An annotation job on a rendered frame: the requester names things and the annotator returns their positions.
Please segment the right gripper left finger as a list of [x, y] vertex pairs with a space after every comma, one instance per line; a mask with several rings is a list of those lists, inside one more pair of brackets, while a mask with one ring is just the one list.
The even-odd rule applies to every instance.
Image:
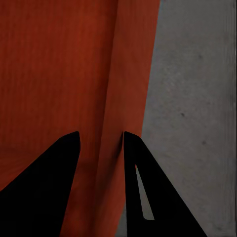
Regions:
[[59, 237], [80, 153], [59, 138], [0, 192], [0, 237]]

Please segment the storage box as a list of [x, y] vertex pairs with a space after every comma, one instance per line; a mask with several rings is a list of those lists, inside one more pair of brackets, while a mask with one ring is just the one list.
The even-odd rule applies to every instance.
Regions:
[[124, 133], [142, 135], [159, 4], [0, 0], [0, 192], [78, 131], [59, 237], [115, 237]]

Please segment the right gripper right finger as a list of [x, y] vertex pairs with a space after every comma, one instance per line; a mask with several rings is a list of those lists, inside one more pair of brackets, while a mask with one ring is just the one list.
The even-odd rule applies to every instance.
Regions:
[[[143, 217], [138, 168], [155, 220]], [[124, 133], [127, 237], [207, 237], [143, 140]]]

